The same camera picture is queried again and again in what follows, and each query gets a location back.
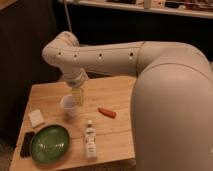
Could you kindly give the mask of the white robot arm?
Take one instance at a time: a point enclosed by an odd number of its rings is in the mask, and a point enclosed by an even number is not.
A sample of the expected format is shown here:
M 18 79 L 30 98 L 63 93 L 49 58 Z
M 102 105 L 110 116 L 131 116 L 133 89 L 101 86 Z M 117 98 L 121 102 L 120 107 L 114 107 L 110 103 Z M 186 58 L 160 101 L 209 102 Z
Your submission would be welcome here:
M 81 46 L 64 31 L 42 56 L 72 87 L 88 71 L 137 78 L 131 96 L 137 171 L 213 171 L 213 67 L 198 48 L 159 41 Z

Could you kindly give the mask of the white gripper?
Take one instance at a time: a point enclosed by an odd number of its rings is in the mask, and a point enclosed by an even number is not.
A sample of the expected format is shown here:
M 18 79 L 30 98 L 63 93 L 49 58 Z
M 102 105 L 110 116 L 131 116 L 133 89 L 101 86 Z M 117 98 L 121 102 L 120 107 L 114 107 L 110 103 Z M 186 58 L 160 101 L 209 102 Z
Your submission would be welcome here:
M 71 94 L 78 106 L 83 105 L 83 84 L 88 80 L 88 75 L 84 69 L 69 69 L 63 72 L 63 78 L 71 87 Z

